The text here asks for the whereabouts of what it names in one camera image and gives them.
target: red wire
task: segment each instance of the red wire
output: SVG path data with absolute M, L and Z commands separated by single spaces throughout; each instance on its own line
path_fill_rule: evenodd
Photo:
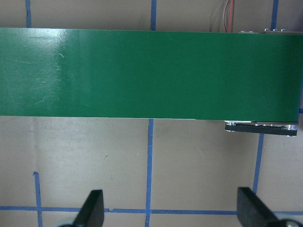
M 232 14 L 233 14 L 233 2 L 231 1 L 230 13 L 229 13 L 229 20 L 228 20 L 228 29 L 227 32 L 232 32 Z

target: blue tape grid line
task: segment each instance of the blue tape grid line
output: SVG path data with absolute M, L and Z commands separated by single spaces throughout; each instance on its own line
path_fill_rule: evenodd
M 151 216 L 151 196 L 152 196 L 152 139 L 153 139 L 153 119 L 148 120 L 147 139 L 147 180 L 146 180 L 146 207 L 145 207 L 145 227 L 150 226 Z
M 253 183 L 253 186 L 252 186 L 252 190 L 255 194 L 257 194 L 257 189 L 258 189 L 259 174 L 260 174 L 261 159 L 262 159 L 263 141 L 264 141 L 264 134 L 259 134 L 257 159 L 256 159 L 256 167 L 255 167 L 255 176 L 254 176 L 254 183 Z
M 156 31 L 157 0 L 151 0 L 151 31 Z
M 279 0 L 274 0 L 270 30 L 276 29 L 276 20 L 278 17 L 278 5 L 279 5 Z
M 23 206 L 0 206 L 0 210 L 27 210 L 37 211 L 37 207 Z M 79 212 L 80 208 L 73 207 L 42 207 L 42 211 L 57 212 Z M 126 213 L 126 214 L 145 214 L 143 209 L 104 209 L 105 213 Z M 237 215 L 235 210 L 151 210 L 153 214 L 196 214 L 196 215 Z M 303 211 L 274 211 L 275 214 L 300 215 Z
M 35 177 L 36 205 L 37 205 L 36 210 L 37 210 L 37 213 L 38 213 L 38 227 L 43 227 L 39 173 L 34 172 L 33 176 Z
M 25 0 L 25 9 L 27 11 L 27 27 L 32 27 L 32 14 L 30 11 L 30 0 Z

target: scratch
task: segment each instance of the scratch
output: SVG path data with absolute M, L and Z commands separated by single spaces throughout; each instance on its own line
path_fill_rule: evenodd
M 9 58 L 7 58 L 7 60 L 15 61 L 15 62 L 23 63 L 23 64 L 32 64 L 31 62 L 19 61 L 19 60 L 14 60 L 14 59 L 9 59 Z
M 201 154 L 201 158 L 203 159 L 202 150 L 199 147 L 197 147 L 197 148 L 199 149 L 200 154 Z
M 42 103 L 42 102 L 44 102 L 44 100 L 45 100 L 45 96 L 44 96 L 44 98 L 43 98 L 40 102 L 37 102 L 37 103 L 35 103 L 35 104 Z
M 34 88 L 32 88 L 32 89 L 30 89 L 30 90 L 36 90 L 36 89 L 40 89 L 40 88 L 42 88 L 42 87 L 47 87 L 48 85 L 46 84 L 46 85 L 43 85 L 43 86 L 40 86 L 40 87 L 34 87 Z

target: green belt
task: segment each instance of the green belt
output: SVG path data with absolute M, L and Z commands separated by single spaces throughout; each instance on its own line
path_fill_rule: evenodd
M 302 35 L 0 29 L 0 115 L 296 122 Z

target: wire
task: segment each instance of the wire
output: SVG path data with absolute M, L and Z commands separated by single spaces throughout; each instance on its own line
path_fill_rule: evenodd
M 227 32 L 226 26 L 225 26 L 225 12 L 226 12 L 227 6 L 228 6 L 228 4 L 229 4 L 230 1 L 231 0 L 227 0 L 227 2 L 225 4 L 225 7 L 224 7 L 224 11 L 223 11 L 223 17 L 222 17 L 223 27 L 224 27 L 225 32 Z
M 234 0 L 231 1 L 231 7 L 230 7 L 230 10 L 229 10 L 229 20 L 228 20 L 227 32 L 232 32 L 233 2 L 234 2 Z

